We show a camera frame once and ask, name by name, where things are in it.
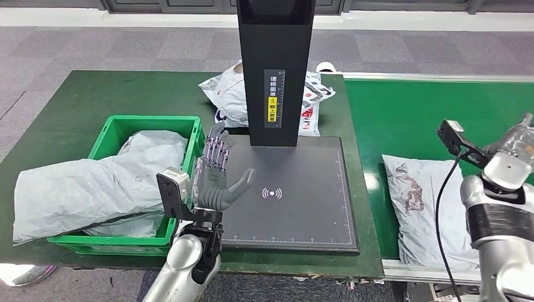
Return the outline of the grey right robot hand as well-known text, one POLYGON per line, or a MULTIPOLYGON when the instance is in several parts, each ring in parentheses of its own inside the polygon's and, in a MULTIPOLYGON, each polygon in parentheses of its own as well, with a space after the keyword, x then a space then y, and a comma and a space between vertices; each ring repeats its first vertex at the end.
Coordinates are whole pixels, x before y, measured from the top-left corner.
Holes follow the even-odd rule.
POLYGON ((517 157, 527 164, 533 163, 533 114, 525 113, 524 118, 513 125, 502 139, 486 146, 489 155, 497 152, 517 157))

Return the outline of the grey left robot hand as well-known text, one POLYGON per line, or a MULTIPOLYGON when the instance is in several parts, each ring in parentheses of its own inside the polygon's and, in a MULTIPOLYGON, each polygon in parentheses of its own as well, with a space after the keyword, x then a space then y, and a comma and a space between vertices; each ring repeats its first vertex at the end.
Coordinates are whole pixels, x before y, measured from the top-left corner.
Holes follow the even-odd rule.
POLYGON ((193 202, 198 208, 225 211, 252 186, 256 170, 249 168, 233 185, 227 183, 226 165, 232 142, 223 121, 211 127, 202 156, 198 159, 192 185, 193 202))

